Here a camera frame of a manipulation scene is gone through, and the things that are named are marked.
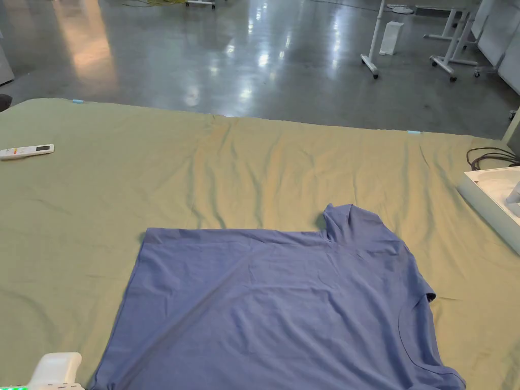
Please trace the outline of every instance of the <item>blue t-shirt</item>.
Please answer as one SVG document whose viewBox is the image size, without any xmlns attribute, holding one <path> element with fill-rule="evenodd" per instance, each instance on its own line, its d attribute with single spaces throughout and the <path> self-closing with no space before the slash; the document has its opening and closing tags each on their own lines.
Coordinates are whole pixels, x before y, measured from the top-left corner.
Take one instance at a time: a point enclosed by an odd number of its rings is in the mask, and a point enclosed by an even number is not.
<svg viewBox="0 0 520 390">
<path fill-rule="evenodd" d="M 404 242 L 353 205 L 323 216 L 319 232 L 148 229 L 91 387 L 465 388 Z"/>
</svg>

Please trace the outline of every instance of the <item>floor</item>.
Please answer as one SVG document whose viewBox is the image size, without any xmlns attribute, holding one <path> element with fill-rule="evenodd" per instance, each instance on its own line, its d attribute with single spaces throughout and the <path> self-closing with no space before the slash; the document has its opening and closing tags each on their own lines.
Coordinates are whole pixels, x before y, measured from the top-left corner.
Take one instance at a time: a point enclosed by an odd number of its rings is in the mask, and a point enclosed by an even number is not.
<svg viewBox="0 0 520 390">
<path fill-rule="evenodd" d="M 502 137 L 520 104 L 497 76 L 459 66 L 450 83 L 430 65 L 446 51 L 422 38 L 442 31 L 434 17 L 384 14 L 405 26 L 399 53 L 377 56 L 374 80 L 359 55 L 378 0 L 122 2 L 0 0 L 0 43 L 16 76 L 0 93 L 487 138 Z"/>
</svg>

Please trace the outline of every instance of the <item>remote control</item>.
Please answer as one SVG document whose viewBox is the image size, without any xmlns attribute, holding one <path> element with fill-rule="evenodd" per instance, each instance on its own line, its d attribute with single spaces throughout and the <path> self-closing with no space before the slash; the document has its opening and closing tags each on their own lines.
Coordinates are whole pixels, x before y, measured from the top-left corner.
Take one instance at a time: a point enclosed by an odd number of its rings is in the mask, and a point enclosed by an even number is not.
<svg viewBox="0 0 520 390">
<path fill-rule="evenodd" d="M 11 148 L 0 150 L 0 160 L 23 159 L 38 154 L 48 154 L 54 152 L 54 145 L 25 146 L 22 148 Z"/>
</svg>

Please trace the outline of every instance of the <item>cable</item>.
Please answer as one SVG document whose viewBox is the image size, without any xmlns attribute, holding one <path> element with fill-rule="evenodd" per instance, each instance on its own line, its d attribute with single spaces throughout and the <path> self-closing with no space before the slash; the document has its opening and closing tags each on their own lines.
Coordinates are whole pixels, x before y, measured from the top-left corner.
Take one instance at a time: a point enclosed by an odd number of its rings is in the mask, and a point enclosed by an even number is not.
<svg viewBox="0 0 520 390">
<path fill-rule="evenodd" d="M 365 11 L 379 12 L 379 9 L 358 7 L 357 5 L 352 5 L 352 4 L 335 3 L 335 2 L 328 1 L 328 0 L 309 0 L 309 1 L 311 1 L 313 3 L 326 3 L 326 4 L 334 4 L 334 5 L 343 5 L 345 7 L 362 9 L 362 10 L 365 10 Z"/>
<path fill-rule="evenodd" d="M 500 152 L 488 152 L 484 153 L 480 157 L 477 157 L 475 160 L 470 162 L 470 152 L 474 150 L 499 150 Z M 500 149 L 500 148 L 473 148 L 467 151 L 466 153 L 466 161 L 470 165 L 472 171 L 480 171 L 480 162 L 482 160 L 500 160 L 507 161 L 511 164 L 509 166 L 520 166 L 520 158 L 518 158 L 514 153 L 509 152 L 508 150 Z"/>
<path fill-rule="evenodd" d="M 121 3 L 122 5 L 126 5 L 127 7 L 136 7 L 136 8 L 150 8 L 150 7 L 157 7 L 157 6 L 162 6 L 162 5 L 183 4 L 186 2 L 185 0 L 127 0 L 127 1 L 146 4 L 146 5 L 134 5 L 134 4 L 128 4 L 128 3 Z"/>
</svg>

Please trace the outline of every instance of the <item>white box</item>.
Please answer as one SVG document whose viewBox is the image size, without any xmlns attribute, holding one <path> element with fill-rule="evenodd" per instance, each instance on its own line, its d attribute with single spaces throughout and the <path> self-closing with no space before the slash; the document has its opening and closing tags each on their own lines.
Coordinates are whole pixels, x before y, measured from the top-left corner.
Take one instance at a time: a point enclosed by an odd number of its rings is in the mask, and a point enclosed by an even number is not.
<svg viewBox="0 0 520 390">
<path fill-rule="evenodd" d="M 520 167 L 464 172 L 457 186 L 460 194 L 496 232 L 520 254 L 520 218 L 505 199 L 520 181 Z"/>
<path fill-rule="evenodd" d="M 385 33 L 383 35 L 383 41 L 381 42 L 381 48 L 379 49 L 379 54 L 384 55 L 393 55 L 395 52 L 395 45 L 397 45 L 397 40 L 401 35 L 401 27 L 404 23 L 399 22 L 388 22 L 386 24 Z"/>
</svg>

